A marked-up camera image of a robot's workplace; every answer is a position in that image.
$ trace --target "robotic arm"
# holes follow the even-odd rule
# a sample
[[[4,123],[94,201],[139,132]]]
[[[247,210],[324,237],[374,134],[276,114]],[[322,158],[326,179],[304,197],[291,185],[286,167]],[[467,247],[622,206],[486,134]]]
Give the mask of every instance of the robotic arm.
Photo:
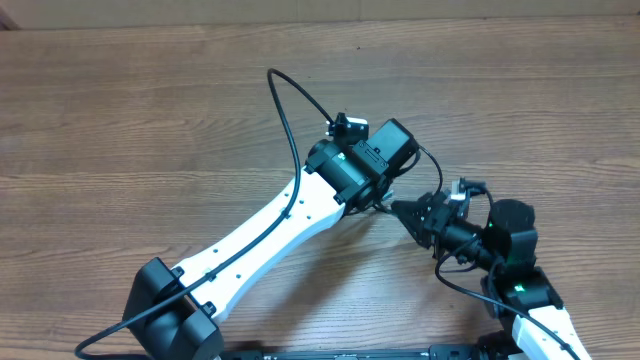
[[[295,154],[271,73],[298,88],[325,117],[328,115],[293,80],[270,70],[269,85]],[[454,182],[451,193],[442,192],[439,187],[435,194],[427,193],[417,201],[396,201],[388,210],[381,201],[393,180],[415,165],[420,145],[395,119],[387,121],[371,137],[365,120],[342,113],[335,121],[329,120],[327,135],[332,140],[314,145],[299,179],[292,180],[267,206],[227,237],[172,269],[159,258],[143,266],[134,279],[123,322],[85,340],[76,348],[76,355],[82,359],[148,359],[144,355],[111,357],[82,352],[86,346],[128,327],[155,360],[218,357],[244,360],[246,354],[223,352],[224,341],[218,327],[240,298],[305,240],[346,215],[374,207],[397,216],[419,245],[434,247],[434,257],[439,260],[436,275],[445,284],[447,281],[438,271],[449,256],[456,257],[461,264],[471,262],[489,271],[489,276],[482,279],[484,295],[476,297],[492,304],[489,312],[511,334],[483,337],[476,346],[434,345],[426,351],[414,352],[415,356],[408,355],[411,353],[408,351],[403,353],[404,359],[555,360],[578,356],[590,359],[559,295],[542,270],[534,266],[537,232],[532,207],[517,200],[494,204],[484,183],[460,179]],[[413,164],[403,168],[414,155]],[[488,195],[492,204],[485,227],[466,221],[471,197],[482,194]],[[387,359],[385,354],[375,352],[367,358]],[[254,355],[251,352],[249,358],[256,359]],[[279,355],[283,360],[327,356],[340,357],[313,353]],[[272,356],[263,357],[270,360]]]

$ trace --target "white arm link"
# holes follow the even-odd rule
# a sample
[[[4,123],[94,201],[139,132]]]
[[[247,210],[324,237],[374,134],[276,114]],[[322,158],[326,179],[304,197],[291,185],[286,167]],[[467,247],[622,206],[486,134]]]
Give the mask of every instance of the white arm link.
[[[184,270],[180,282],[186,287],[202,275],[237,253],[260,235],[280,215],[291,200],[293,183],[267,206],[240,225],[231,234],[208,249],[182,260],[176,265]],[[336,191],[318,173],[302,171],[300,190],[290,217],[273,230],[262,242],[222,270],[191,295],[198,305],[211,302],[216,307],[212,318],[216,324],[227,319],[240,298],[291,250],[313,235],[332,227],[344,212],[333,196]]]
[[[580,360],[591,360],[591,356],[584,348],[576,329],[571,323],[571,317],[566,309],[558,310],[555,306],[545,306],[529,310],[529,315],[554,331],[562,340],[571,345]],[[516,345],[526,357],[513,359],[530,360],[572,360],[571,355],[560,348],[554,339],[534,325],[531,321],[516,316],[511,333]]]

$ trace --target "black cable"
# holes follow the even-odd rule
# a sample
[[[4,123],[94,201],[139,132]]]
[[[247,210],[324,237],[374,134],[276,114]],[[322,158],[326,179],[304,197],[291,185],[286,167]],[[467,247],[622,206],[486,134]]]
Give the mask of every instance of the black cable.
[[[493,196],[491,196],[491,192],[489,191],[489,189],[487,189],[486,186],[483,190],[485,195],[487,195],[487,199],[489,199],[489,210],[491,210],[493,209]]]
[[[353,216],[353,215],[357,215],[357,214],[362,214],[363,212],[369,210],[371,208],[371,206],[367,206],[366,208],[364,208],[364,210],[351,210],[351,212],[349,212],[348,214],[344,214],[344,216]]]
[[[394,213],[391,209],[389,209],[386,206],[384,206],[382,204],[382,201],[380,201],[379,198],[376,198],[376,199],[373,200],[373,208],[376,209],[377,211],[383,212],[385,214],[389,214],[389,215],[398,217],[398,215],[396,213]]]
[[[457,249],[455,249],[453,252],[448,253],[447,255],[443,256],[442,258],[440,258],[440,260],[438,260],[438,263],[436,264],[436,277],[438,278],[438,280],[440,280],[440,282],[442,282],[444,285],[448,286],[449,288],[461,292],[465,295],[474,297],[476,299],[480,299],[483,301],[486,301],[488,303],[500,306],[502,308],[504,308],[507,311],[511,311],[514,314],[519,315],[520,317],[531,321],[534,325],[536,325],[538,328],[540,328],[540,330],[544,331],[545,333],[547,333],[547,335],[549,335],[553,340],[557,341],[558,344],[560,344],[560,347],[567,351],[569,353],[569,355],[571,355],[571,357],[574,360],[580,360],[580,358],[578,357],[578,355],[575,353],[575,351],[573,351],[573,348],[571,348],[571,345],[567,344],[566,342],[564,342],[564,340],[562,340],[557,334],[555,334],[553,331],[551,331],[549,328],[547,328],[546,326],[544,326],[542,323],[540,323],[538,320],[534,319],[533,317],[531,317],[529,314],[526,314],[512,306],[509,306],[501,301],[498,300],[494,300],[491,299],[489,297],[486,297],[482,294],[478,294],[476,292],[473,292],[471,290],[465,289],[462,286],[458,286],[452,282],[449,282],[447,279],[445,279],[444,277],[442,277],[442,275],[440,274],[440,267],[442,266],[442,264],[444,264],[445,261],[447,261],[447,259],[449,259],[452,256],[456,256],[458,255],[462,250],[464,250],[467,246],[473,244],[476,241],[479,241],[480,238],[478,237],[473,237],[472,239],[470,239],[469,241],[465,242],[464,244],[462,244],[461,246],[459,246]]]
[[[416,166],[416,164],[418,163],[418,161],[420,161],[420,151],[416,151],[416,154],[413,156],[413,162],[411,163],[411,165],[402,168],[398,171],[398,174],[396,175],[396,177],[400,177],[404,174],[406,174],[409,170],[413,169],[414,166]]]
[[[269,82],[269,89],[271,90],[271,95],[273,96],[273,102],[275,103],[276,108],[278,110],[278,115],[280,115],[280,120],[282,121],[284,132],[287,135],[287,140],[289,141],[289,147],[291,148],[291,154],[293,156],[293,163],[295,166],[295,181],[293,184],[293,191],[291,192],[291,199],[289,200],[289,203],[287,204],[287,206],[282,210],[278,218],[276,218],[276,220],[265,231],[262,232],[262,234],[260,234],[257,238],[255,238],[253,241],[247,244],[244,248],[242,248],[242,250],[238,251],[233,256],[231,256],[230,258],[222,262],[220,265],[218,265],[215,269],[206,273],[203,277],[198,279],[196,282],[189,285],[188,287],[178,292],[177,294],[171,296],[170,298],[139,313],[138,315],[128,320],[123,320],[97,333],[96,335],[93,335],[92,337],[84,340],[83,342],[78,344],[78,346],[74,350],[76,357],[80,359],[85,359],[85,360],[107,360],[107,359],[109,360],[112,360],[112,359],[148,360],[149,357],[147,357],[146,355],[134,355],[134,354],[92,355],[92,354],[85,353],[83,350],[86,347],[106,338],[107,336],[110,336],[124,329],[125,327],[132,325],[133,323],[139,320],[142,320],[152,314],[155,314],[156,312],[164,309],[165,307],[171,305],[172,303],[184,298],[187,294],[191,293],[192,291],[194,291],[196,288],[198,288],[200,285],[204,284],[205,282],[214,279],[216,275],[220,273],[220,271],[224,270],[227,266],[229,266],[234,261],[236,261],[243,255],[245,255],[251,249],[253,249],[256,245],[258,245],[258,243],[260,243],[264,238],[266,238],[276,227],[278,227],[278,225],[280,225],[280,223],[284,219],[288,217],[289,212],[291,211],[291,208],[293,208],[293,205],[296,202],[296,198],[298,197],[298,192],[300,190],[300,177],[301,177],[300,158],[298,157],[298,150],[296,148],[296,143],[293,139],[293,134],[291,133],[291,128],[289,127],[289,122],[287,121],[287,117],[284,114],[284,110],[282,109],[282,104],[280,103],[280,98],[278,97],[278,92],[276,91],[276,87],[273,83],[273,75],[279,76],[280,78],[284,79],[286,82],[291,84],[293,87],[298,89],[298,91],[300,91],[302,95],[304,95],[304,97],[306,97],[327,118],[327,121],[332,121],[332,120],[331,120],[331,117],[329,117],[329,115],[327,114],[327,112],[320,106],[320,104],[318,104],[318,102],[315,99],[313,99],[311,95],[309,95],[293,79],[291,79],[290,77],[288,77],[287,75],[283,74],[282,72],[276,69],[269,69],[267,71],[267,80]]]
[[[422,145],[418,145],[418,147],[420,148],[420,150],[422,150],[422,152],[424,152],[429,159],[431,159],[431,161],[433,161],[433,164],[436,166],[436,169],[438,169],[438,176],[440,177],[440,182],[438,183],[438,189],[436,190],[436,192],[433,193],[433,195],[436,195],[440,192],[440,190],[442,190],[442,169],[440,169],[440,164],[438,164],[438,160],[436,160],[436,158],[431,155],[431,153],[429,152],[429,150],[427,150],[424,146]]]
[[[487,278],[487,287],[489,288],[489,295],[491,296],[492,299],[495,299],[495,300],[498,300],[498,290],[496,289],[496,286],[493,283],[493,278],[495,277],[496,269],[498,268],[498,265],[502,265],[502,264],[504,264],[504,258],[500,255],[496,256],[496,258],[493,260],[493,263],[491,264],[491,267],[489,268],[489,275]]]
[[[273,69],[273,68],[271,68],[271,69],[269,69],[267,71],[267,76],[269,77],[269,79],[271,79],[271,74],[278,75],[280,78],[282,78],[283,80],[288,82],[291,86],[296,88],[296,90],[298,90],[305,98],[307,98],[307,100],[309,100],[309,102],[311,104],[313,104],[313,106],[316,107],[316,109],[318,109],[318,111],[320,111],[322,116],[324,116],[325,119],[327,119],[329,124],[333,124],[334,123],[334,121],[331,118],[331,116],[329,116],[329,113],[327,113],[327,111],[322,106],[320,106],[320,104],[316,101],[316,99],[314,99],[311,95],[309,95],[309,93],[305,89],[303,89],[302,86],[300,86],[297,82],[295,82],[292,78],[288,77],[283,72],[281,72],[279,70],[276,70],[276,69]],[[278,99],[278,94],[275,92],[275,88],[273,87],[273,80],[269,80],[269,87],[271,88],[271,96],[273,96],[273,101],[276,102],[276,107],[278,108],[278,113],[280,113],[280,116],[282,118],[282,116],[284,116],[284,112],[281,112],[282,111],[282,106],[279,105],[280,104],[280,100],[276,100],[276,99]]]
[[[473,271],[473,270],[475,270],[475,269],[477,269],[477,268],[478,268],[478,264],[473,263],[473,264],[471,264],[471,266],[469,266],[468,268],[465,268],[465,269],[442,270],[442,271],[440,271],[440,272],[441,272],[441,273],[443,273],[443,274],[449,274],[449,273],[461,273],[461,272],[470,272],[470,271]]]

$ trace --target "wood grain surface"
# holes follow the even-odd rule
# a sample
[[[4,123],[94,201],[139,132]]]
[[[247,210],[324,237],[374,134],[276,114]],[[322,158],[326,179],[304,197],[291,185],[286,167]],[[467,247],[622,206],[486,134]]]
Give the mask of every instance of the wood grain surface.
[[[224,237],[293,174],[266,83],[395,117],[446,181],[535,206],[539,264],[594,359],[640,350],[640,17],[234,25],[0,34],[0,358],[71,359],[136,271]],[[280,85],[301,156],[325,131]],[[396,198],[433,189],[423,161]],[[476,219],[487,211],[472,208]],[[441,285],[397,220],[300,246],[222,327],[229,348],[416,348],[499,329]],[[479,289],[481,272],[451,278]],[[135,352],[126,331],[93,351]]]
[[[12,29],[635,15],[638,0],[0,0]]]

